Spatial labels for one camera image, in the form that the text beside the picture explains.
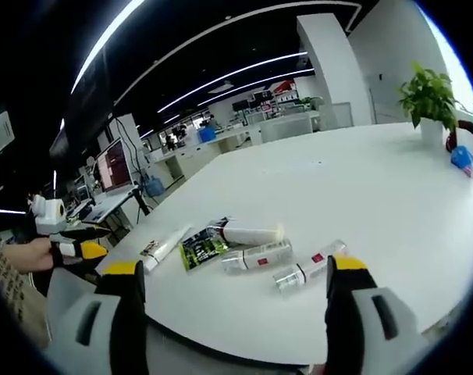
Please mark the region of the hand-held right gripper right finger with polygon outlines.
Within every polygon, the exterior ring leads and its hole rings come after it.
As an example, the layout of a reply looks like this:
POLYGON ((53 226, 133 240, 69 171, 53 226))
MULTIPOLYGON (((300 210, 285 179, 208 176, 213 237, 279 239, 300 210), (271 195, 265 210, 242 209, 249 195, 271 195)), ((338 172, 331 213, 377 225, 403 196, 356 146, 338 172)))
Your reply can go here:
POLYGON ((344 254, 327 265, 325 374, 407 374, 421 355, 415 314, 367 266, 344 254))

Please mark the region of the person's left hand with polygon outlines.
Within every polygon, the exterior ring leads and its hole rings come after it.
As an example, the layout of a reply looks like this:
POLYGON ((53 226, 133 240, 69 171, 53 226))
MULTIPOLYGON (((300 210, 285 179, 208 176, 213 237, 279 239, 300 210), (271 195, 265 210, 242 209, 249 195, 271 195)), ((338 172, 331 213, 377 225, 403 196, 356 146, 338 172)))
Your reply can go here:
POLYGON ((5 245, 2 252, 20 273, 50 270, 55 265, 52 243, 46 237, 21 245, 5 245))

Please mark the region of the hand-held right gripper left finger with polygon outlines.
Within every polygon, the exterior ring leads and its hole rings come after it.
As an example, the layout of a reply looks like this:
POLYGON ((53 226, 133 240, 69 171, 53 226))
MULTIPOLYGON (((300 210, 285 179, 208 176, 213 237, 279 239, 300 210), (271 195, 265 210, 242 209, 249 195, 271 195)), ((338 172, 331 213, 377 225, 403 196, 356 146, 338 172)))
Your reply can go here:
POLYGON ((47 293, 45 358, 61 374, 146 374, 144 264, 110 265, 93 283, 64 268, 47 293))

